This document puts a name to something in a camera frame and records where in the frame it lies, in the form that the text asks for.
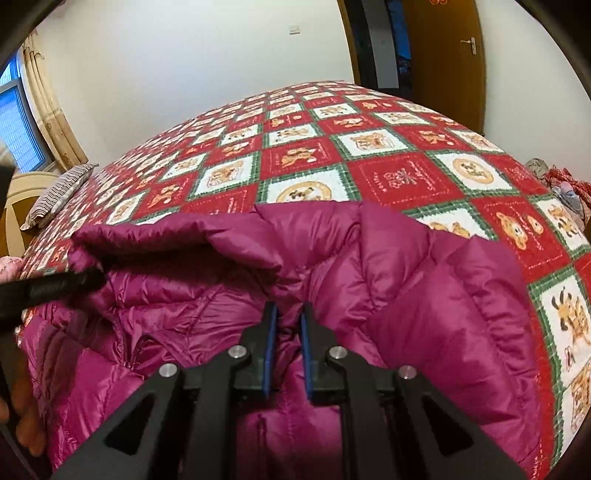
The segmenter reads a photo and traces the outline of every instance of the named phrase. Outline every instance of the curtain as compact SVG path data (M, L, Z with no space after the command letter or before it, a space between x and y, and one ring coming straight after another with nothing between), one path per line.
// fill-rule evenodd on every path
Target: curtain
M0 138L0 165L14 165L17 166L17 162L12 156L12 152L8 149L4 140Z
M88 158L61 111L47 77L45 57L38 49L36 37L37 33L33 32L22 45L25 91L43 138L56 158L57 165L66 171L88 162Z

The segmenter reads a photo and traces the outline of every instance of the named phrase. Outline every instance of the bolt head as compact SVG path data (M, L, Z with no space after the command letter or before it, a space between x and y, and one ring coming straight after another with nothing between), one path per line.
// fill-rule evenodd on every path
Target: bolt head
M230 355L232 358L242 358L247 353L247 348L242 345L234 345L228 349L228 355Z
M335 360L341 360L347 356L347 349L344 346L334 346L329 350L329 355L334 358Z
M164 364L160 365L158 373L161 377L170 378L174 377L178 372L178 367L175 364Z
M412 380L417 376L417 369L412 365L403 365L398 369L398 375L405 380Z

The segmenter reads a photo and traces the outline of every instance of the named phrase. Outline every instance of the puffer jacket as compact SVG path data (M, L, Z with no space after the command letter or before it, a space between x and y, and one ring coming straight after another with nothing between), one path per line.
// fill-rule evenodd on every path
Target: puffer jacket
M416 366L530 471L540 439L530 301L498 242L432 231L371 203L257 205L88 226L72 269L106 285L38 309L25 329L55 468L165 362L192 367L237 343L267 299L280 320L274 386L238 421L240 478L340 479L336 407L306 399L298 313L381 367Z

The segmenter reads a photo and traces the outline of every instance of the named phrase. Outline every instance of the door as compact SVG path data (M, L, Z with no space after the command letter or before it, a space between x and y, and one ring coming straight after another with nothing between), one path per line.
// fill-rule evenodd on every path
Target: door
M474 0L402 0L414 100L482 134L485 56Z

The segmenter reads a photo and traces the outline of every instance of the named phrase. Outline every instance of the red and white checkered quilt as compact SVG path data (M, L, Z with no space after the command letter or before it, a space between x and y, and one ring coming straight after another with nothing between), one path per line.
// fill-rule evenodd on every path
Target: red and white checkered quilt
M535 478L543 478L591 404L591 248L522 165L423 106L315 82L203 113L88 181L30 246L24 275L65 270L69 237L82 225L359 199L515 251L534 305L544 421Z

